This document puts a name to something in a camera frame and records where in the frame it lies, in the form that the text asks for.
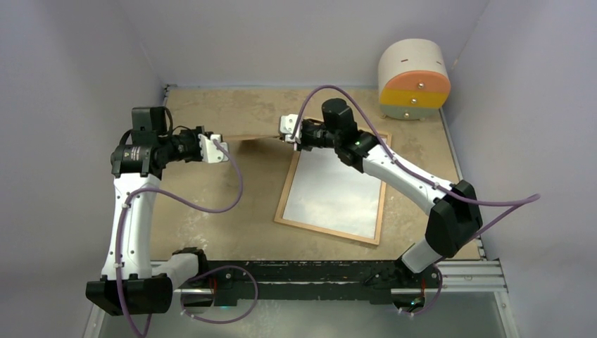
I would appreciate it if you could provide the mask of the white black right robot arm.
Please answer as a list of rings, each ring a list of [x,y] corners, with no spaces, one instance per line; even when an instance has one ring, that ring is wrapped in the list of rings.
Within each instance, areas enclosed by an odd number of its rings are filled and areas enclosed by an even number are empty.
[[[428,217],[423,239],[397,259],[395,276],[400,284],[413,286],[426,268],[442,258],[454,257],[481,229],[481,213],[474,203],[476,191],[469,182],[454,184],[402,158],[378,132],[359,128],[352,108],[343,99],[326,100],[322,117],[282,116],[282,140],[297,151],[333,149],[343,164],[393,187]]]

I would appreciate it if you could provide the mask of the brown cardboard backing board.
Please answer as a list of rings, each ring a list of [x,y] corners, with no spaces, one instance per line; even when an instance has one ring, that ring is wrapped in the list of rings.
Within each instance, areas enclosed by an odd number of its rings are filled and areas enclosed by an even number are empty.
[[[281,136],[279,134],[238,134],[238,135],[223,135],[222,140],[224,142],[243,142],[253,141],[259,139],[278,139]]]

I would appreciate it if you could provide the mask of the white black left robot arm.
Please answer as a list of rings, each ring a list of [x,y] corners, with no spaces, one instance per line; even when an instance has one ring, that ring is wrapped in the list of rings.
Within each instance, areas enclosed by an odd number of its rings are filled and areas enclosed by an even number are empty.
[[[111,154],[115,211],[111,243],[99,280],[86,297],[112,316],[165,313],[173,292],[187,282],[206,285],[210,269],[196,247],[175,251],[158,267],[151,264],[153,207],[163,170],[175,161],[200,161],[202,127],[174,133],[164,106],[132,109],[132,128]]]

